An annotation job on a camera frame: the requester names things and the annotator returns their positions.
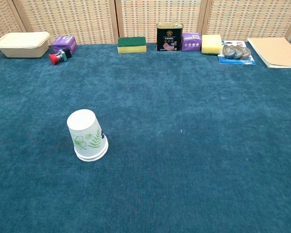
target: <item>yellow sponge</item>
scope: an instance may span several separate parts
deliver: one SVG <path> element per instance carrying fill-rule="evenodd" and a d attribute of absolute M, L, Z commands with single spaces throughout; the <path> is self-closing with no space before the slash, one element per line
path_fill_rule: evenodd
<path fill-rule="evenodd" d="M 202 35 L 202 53 L 220 54 L 221 50 L 222 40 L 220 35 Z"/>
<path fill-rule="evenodd" d="M 146 52 L 146 38 L 137 37 L 120 37 L 117 43 L 119 53 Z"/>
<path fill-rule="evenodd" d="M 146 52 L 146 45 L 117 47 L 118 53 Z"/>

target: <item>woven wall panel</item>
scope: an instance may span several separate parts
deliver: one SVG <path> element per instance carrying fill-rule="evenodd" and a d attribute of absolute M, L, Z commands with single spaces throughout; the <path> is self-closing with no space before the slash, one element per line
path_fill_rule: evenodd
<path fill-rule="evenodd" d="M 184 32 L 196 32 L 201 0 L 121 0 L 123 36 L 145 36 L 156 42 L 156 24 L 182 22 Z"/>
<path fill-rule="evenodd" d="M 78 44 L 115 42 L 108 0 L 19 1 L 32 30 L 50 33 L 49 43 L 59 35 L 74 35 Z"/>
<path fill-rule="evenodd" d="M 226 40 L 285 36 L 291 24 L 291 0 L 213 0 L 207 34 Z"/>
<path fill-rule="evenodd" d="M 21 32 L 21 29 L 6 0 L 0 0 L 0 37 L 14 32 Z"/>

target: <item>upside-down paper cup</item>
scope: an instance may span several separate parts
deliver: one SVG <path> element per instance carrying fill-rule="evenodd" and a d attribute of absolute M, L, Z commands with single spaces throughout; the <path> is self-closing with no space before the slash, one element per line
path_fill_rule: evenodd
<path fill-rule="evenodd" d="M 67 125 L 79 159 L 90 162 L 105 155 L 109 143 L 93 111 L 81 109 L 73 112 Z"/>

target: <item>notebook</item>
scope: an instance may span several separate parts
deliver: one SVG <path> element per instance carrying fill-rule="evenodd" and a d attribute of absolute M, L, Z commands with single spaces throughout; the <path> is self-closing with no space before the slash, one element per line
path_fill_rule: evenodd
<path fill-rule="evenodd" d="M 284 37 L 249 38 L 268 68 L 291 68 L 291 43 Z"/>

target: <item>purple box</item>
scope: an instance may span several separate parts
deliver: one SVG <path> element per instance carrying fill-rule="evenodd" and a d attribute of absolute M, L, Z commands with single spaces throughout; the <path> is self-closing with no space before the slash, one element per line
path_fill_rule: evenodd
<path fill-rule="evenodd" d="M 55 53 L 57 53 L 58 50 L 69 49 L 72 55 L 77 49 L 78 45 L 74 36 L 61 35 L 57 37 L 56 40 L 52 43 L 52 47 Z"/>
<path fill-rule="evenodd" d="M 182 51 L 200 51 L 201 44 L 199 33 L 182 33 Z"/>

